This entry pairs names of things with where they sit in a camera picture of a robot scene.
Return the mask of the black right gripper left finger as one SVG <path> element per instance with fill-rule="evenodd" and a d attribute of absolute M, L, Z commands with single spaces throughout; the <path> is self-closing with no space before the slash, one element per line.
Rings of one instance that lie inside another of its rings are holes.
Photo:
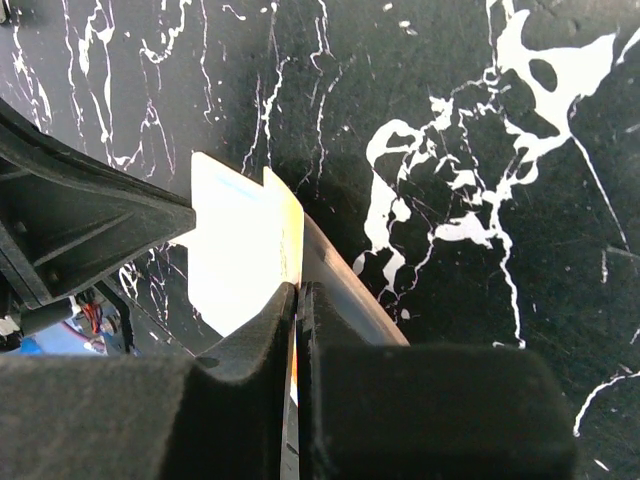
<path fill-rule="evenodd" d="M 297 292 L 202 359 L 1 359 L 5 479 L 276 479 Z"/>

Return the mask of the cream leather card holder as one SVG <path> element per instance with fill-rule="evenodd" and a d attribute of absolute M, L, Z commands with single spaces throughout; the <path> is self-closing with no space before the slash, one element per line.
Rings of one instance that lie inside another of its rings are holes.
<path fill-rule="evenodd" d="M 304 214 L 302 280 L 321 283 L 330 303 L 363 340 L 375 345 L 409 342 L 341 257 L 326 234 Z"/>

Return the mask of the credit card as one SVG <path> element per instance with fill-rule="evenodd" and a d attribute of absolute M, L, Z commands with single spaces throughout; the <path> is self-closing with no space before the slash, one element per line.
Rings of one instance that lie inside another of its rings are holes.
<path fill-rule="evenodd" d="M 188 296 L 221 340 L 199 355 L 218 414 L 205 454 L 216 479 L 278 479 L 286 447 L 303 209 L 270 169 L 253 181 L 191 157 L 196 227 Z"/>

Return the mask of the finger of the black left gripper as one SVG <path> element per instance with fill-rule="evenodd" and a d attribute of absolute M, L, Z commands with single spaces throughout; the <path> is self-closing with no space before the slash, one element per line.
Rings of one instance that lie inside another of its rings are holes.
<path fill-rule="evenodd" d="M 194 229 L 190 203 L 1 105 L 1 307 L 37 309 Z"/>

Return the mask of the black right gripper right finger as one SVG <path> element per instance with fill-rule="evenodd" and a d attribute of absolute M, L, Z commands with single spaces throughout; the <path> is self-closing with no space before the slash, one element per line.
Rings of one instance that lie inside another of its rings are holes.
<path fill-rule="evenodd" d="M 299 468 L 304 479 L 570 479 L 572 421 L 528 350 L 375 345 L 325 287 L 297 315 Z"/>

